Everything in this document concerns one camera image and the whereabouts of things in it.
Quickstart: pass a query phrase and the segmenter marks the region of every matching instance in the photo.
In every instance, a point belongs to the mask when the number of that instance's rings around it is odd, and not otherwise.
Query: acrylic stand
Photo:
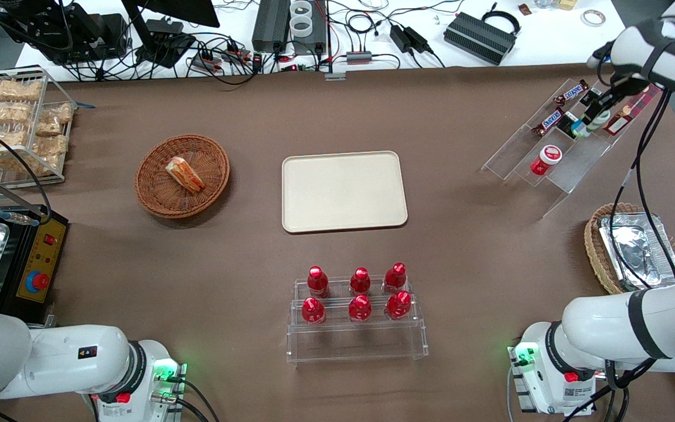
[[[627,126],[616,135],[611,135],[603,128],[597,129],[588,137],[577,137],[571,139],[559,128],[554,127],[542,138],[533,133],[531,129],[543,122],[555,108],[560,107],[563,111],[571,112],[575,117],[581,118],[586,106],[579,103],[586,91],[579,93],[575,98],[570,99],[563,106],[558,106],[554,102],[555,96],[566,93],[578,85],[578,81],[568,79],[557,91],[549,96],[538,111],[520,127],[514,134],[507,139],[499,151],[486,161],[480,170],[491,171],[502,180],[523,179],[532,189],[547,190],[554,196],[551,207],[544,216],[551,213],[563,200],[565,200],[577,187],[588,171],[597,163],[598,158],[602,157],[608,149],[618,141],[632,125],[629,122]],[[597,88],[605,93],[606,86],[598,83]],[[611,116],[621,110],[625,101],[619,102],[611,109]],[[553,166],[544,176],[538,176],[530,171],[530,163],[538,156],[541,149],[546,145],[555,145],[562,150],[562,160],[558,165]]]
[[[349,291],[350,278],[335,278],[329,281],[330,297],[320,299],[325,306],[326,321],[316,325],[308,324],[301,315],[304,299],[310,296],[306,279],[295,280],[287,331],[289,363],[409,357],[418,360],[428,356],[424,317],[410,281],[405,282],[404,289],[412,294],[411,310],[392,321],[384,315],[390,297],[382,292],[384,275],[370,278],[368,297],[372,312],[366,321],[351,322],[348,317],[348,304],[353,299]]]

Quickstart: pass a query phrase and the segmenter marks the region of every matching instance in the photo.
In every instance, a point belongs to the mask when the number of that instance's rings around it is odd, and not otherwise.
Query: white table
[[[368,4],[370,2],[378,2],[379,0],[364,0]],[[433,5],[435,2],[430,0],[388,0],[389,6],[383,9],[384,14],[389,14],[397,8],[417,8],[423,5]],[[533,11],[529,16],[523,16],[517,8],[517,5],[526,2],[526,0],[499,0],[496,10],[506,11],[517,17],[520,21],[522,30],[517,35],[517,42],[512,51],[504,57],[502,66],[520,66],[520,65],[537,65],[537,64],[570,64],[583,63],[598,47],[604,45],[607,41],[613,40],[619,35],[619,32],[624,29],[621,19],[619,19],[616,9],[613,7],[611,0],[579,0],[578,5],[572,11],[562,11],[557,8],[538,9],[533,5],[532,1],[526,3]],[[346,6],[356,9],[366,9],[358,0],[342,0]],[[459,6],[459,11],[468,13],[469,15],[480,17],[483,13],[490,10],[493,0],[465,0],[461,3],[445,3],[440,5],[439,9],[454,11]],[[126,11],[121,2],[116,0],[91,0],[90,2],[82,1],[80,5],[85,8],[88,13],[120,13],[126,18]],[[257,5],[249,5],[243,11],[234,11],[227,8],[217,8],[217,15],[220,21],[219,28],[210,28],[200,26],[193,28],[188,23],[185,23],[184,32],[188,34],[196,34],[199,32],[217,32],[225,35],[230,35],[235,40],[247,45],[251,50],[251,35],[254,29],[254,22],[257,18]],[[330,16],[336,21],[343,21],[345,13],[335,13],[343,9],[342,6],[334,2],[329,2]],[[600,27],[590,27],[579,19],[579,16],[587,9],[595,9],[601,11],[606,16],[606,22]],[[142,16],[145,19],[160,19],[163,15],[152,11],[144,11]],[[428,40],[429,45],[434,52],[439,56],[444,64],[450,66],[463,67],[479,67],[490,66],[487,62],[472,56],[469,53],[460,50],[456,46],[450,45],[444,41],[443,33],[447,24],[455,19],[455,13],[444,13],[434,10],[426,11],[412,11],[399,16],[392,17],[394,21],[399,22],[404,26],[412,26],[416,32],[423,35]],[[487,22],[493,26],[503,29],[506,32],[512,31],[512,25],[506,19],[493,17],[487,19]],[[365,19],[356,18],[353,22],[354,27],[364,28],[367,25]],[[373,32],[367,34],[366,47],[373,54],[394,54],[401,59],[402,69],[414,69],[418,67],[408,54],[401,55],[389,37],[389,24],[383,22],[377,29],[380,34],[374,37]],[[337,56],[346,53],[350,50],[350,42],[345,27],[341,25],[332,25],[332,49]],[[131,29],[134,46],[141,45],[141,41],[134,31]],[[338,47],[335,35],[340,40],[340,51],[336,51]],[[358,43],[356,35],[353,35],[354,48],[358,50]],[[201,41],[210,40],[215,35],[198,34],[195,35]],[[194,56],[195,50],[188,50],[182,59],[176,64],[176,71],[179,77],[187,74],[187,60],[186,58]],[[434,59],[429,53],[416,54],[416,59],[423,67],[440,67],[439,62]],[[131,63],[132,59],[124,59],[126,63]],[[113,66],[118,63],[118,59],[105,61],[104,68]],[[300,56],[288,64],[307,64],[312,65],[314,59],[312,56]],[[58,81],[72,81],[75,80],[67,70],[63,67],[56,66],[49,62],[40,52],[34,48],[26,45],[23,48],[21,56],[17,61],[17,66],[26,66],[38,64],[48,70],[54,79]],[[272,61],[265,64],[265,71],[269,72]],[[150,63],[143,63],[137,67],[138,74],[144,74],[152,65]],[[348,72],[349,70],[378,70],[378,69],[395,69],[397,67],[397,60],[391,57],[376,58],[368,64],[353,64],[347,65],[345,59],[339,59],[333,67],[333,72]],[[124,65],[120,64],[116,70],[123,69]],[[224,68],[226,74],[230,74],[228,67]],[[120,74],[120,77],[129,78],[133,74],[133,70],[127,70]],[[203,76],[201,74],[191,72],[190,76]],[[175,77],[172,69],[165,67],[158,67],[153,71],[153,78],[169,78]]]

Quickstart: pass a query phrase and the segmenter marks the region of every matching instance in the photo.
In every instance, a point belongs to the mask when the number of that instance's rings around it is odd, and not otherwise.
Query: aluminum foil container
[[[627,291],[645,289],[642,281],[630,272],[623,262],[616,257],[608,233],[611,217],[605,216],[598,219],[598,230],[603,238],[608,256],[613,264],[613,272],[616,278]],[[660,217],[653,214],[653,222],[658,229],[661,241],[669,252],[675,266],[675,254],[668,241],[668,235],[661,223]],[[630,268],[645,280],[651,287],[670,286],[675,284],[673,270],[663,253],[661,244],[654,235],[645,213],[617,213],[613,217],[613,237],[619,254],[624,258]]]

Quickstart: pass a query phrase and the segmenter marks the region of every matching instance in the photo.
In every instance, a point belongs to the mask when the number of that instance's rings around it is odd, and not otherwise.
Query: red button
[[[33,277],[33,287],[36,290],[43,290],[49,286],[49,276],[43,273],[40,273]]]

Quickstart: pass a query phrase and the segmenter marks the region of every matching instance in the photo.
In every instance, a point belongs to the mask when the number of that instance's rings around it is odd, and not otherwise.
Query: brown tabletop
[[[210,79],[67,85],[97,108],[78,112],[67,181],[47,187],[71,223],[54,283],[57,319],[162,342],[189,363],[190,381],[225,422],[507,420],[506,346],[528,325],[560,319],[575,297],[604,294],[584,224],[613,200],[649,116],[539,219],[530,190],[492,183],[479,169],[567,77],[595,80],[581,67],[510,67],[367,72],[337,83],[294,73],[233,90]],[[225,147],[230,184],[198,218],[159,221],[137,203],[134,173],[155,144],[184,133]],[[384,149],[401,158],[407,224],[285,232],[284,158]],[[643,169],[649,204],[675,239],[670,109]],[[626,200],[638,202],[634,184]],[[346,275],[396,261],[408,265],[421,300],[427,358],[286,362],[294,278],[314,264]],[[70,393],[0,401],[0,409],[21,422],[92,420]],[[675,421],[675,375],[632,384],[626,421],[640,420]]]

